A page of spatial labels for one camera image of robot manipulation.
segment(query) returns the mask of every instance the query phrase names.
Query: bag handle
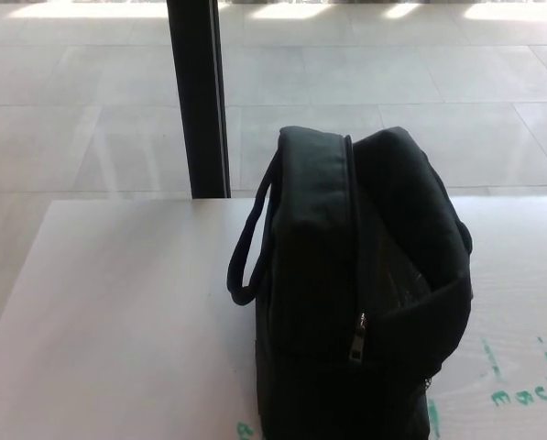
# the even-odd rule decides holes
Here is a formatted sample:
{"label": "bag handle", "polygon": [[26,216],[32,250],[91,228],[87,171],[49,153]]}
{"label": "bag handle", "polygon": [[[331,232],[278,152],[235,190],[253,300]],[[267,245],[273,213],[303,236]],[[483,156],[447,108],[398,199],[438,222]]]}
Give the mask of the bag handle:
{"label": "bag handle", "polygon": [[248,252],[251,248],[253,235],[255,234],[255,227],[263,212],[267,191],[273,182],[275,173],[278,172],[279,169],[279,151],[276,151],[275,156],[273,156],[271,163],[269,163],[265,176],[258,187],[255,196],[255,204],[246,219],[245,227],[243,228],[240,238],[238,238],[238,243],[236,243],[233,256],[230,258],[228,275],[226,277],[226,288],[231,293],[233,301],[237,305],[247,305],[255,299],[257,296],[257,288],[261,281],[263,281],[267,265],[271,258],[272,245],[270,240],[268,240],[261,248],[261,253],[258,256],[248,286],[243,286],[246,259],[248,258]]}

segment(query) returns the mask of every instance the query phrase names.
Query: zipper pull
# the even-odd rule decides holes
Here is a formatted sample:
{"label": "zipper pull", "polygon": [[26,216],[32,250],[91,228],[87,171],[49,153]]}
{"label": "zipper pull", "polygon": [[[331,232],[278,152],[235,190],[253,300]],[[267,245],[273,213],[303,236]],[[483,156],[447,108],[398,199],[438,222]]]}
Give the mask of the zipper pull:
{"label": "zipper pull", "polygon": [[355,337],[353,338],[353,345],[350,346],[350,355],[348,359],[351,362],[360,364],[363,361],[363,347],[365,346],[365,333],[366,333],[366,317],[362,313],[360,315],[358,325],[355,330]]}

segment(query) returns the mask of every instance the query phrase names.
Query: black bag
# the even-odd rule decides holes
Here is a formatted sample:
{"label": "black bag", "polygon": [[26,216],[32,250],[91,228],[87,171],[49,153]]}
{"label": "black bag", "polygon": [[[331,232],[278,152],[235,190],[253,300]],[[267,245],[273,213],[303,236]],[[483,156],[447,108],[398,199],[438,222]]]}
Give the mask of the black bag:
{"label": "black bag", "polygon": [[[243,272],[270,187],[265,233]],[[470,234],[401,128],[349,137],[281,129],[228,269],[257,298],[267,440],[426,440],[425,391],[470,314]]]}

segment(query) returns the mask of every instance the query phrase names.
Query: sunlight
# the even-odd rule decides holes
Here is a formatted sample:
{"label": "sunlight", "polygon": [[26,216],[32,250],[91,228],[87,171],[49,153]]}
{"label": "sunlight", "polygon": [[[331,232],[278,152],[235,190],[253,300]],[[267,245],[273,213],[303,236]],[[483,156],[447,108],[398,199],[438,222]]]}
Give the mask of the sunlight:
{"label": "sunlight", "polygon": [[399,5],[394,5],[385,13],[385,17],[402,18],[416,9],[419,5],[419,3],[400,3]]}
{"label": "sunlight", "polygon": [[278,3],[262,7],[253,14],[253,18],[269,20],[303,20],[305,18],[315,17],[332,6],[334,5]]}
{"label": "sunlight", "polygon": [[484,3],[472,5],[465,17],[473,20],[547,21],[547,3]]}
{"label": "sunlight", "polygon": [[11,18],[167,18],[162,3],[39,3],[11,12]]}

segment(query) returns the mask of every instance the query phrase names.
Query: tiled floor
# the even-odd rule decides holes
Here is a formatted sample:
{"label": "tiled floor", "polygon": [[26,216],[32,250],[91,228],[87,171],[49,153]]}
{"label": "tiled floor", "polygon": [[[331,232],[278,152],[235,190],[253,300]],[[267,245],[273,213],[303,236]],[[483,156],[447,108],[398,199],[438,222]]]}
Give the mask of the tiled floor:
{"label": "tiled floor", "polygon": [[[402,125],[453,194],[547,195],[547,4],[220,12],[235,195],[285,125]],[[51,200],[181,197],[165,6],[0,5],[0,313]]]}

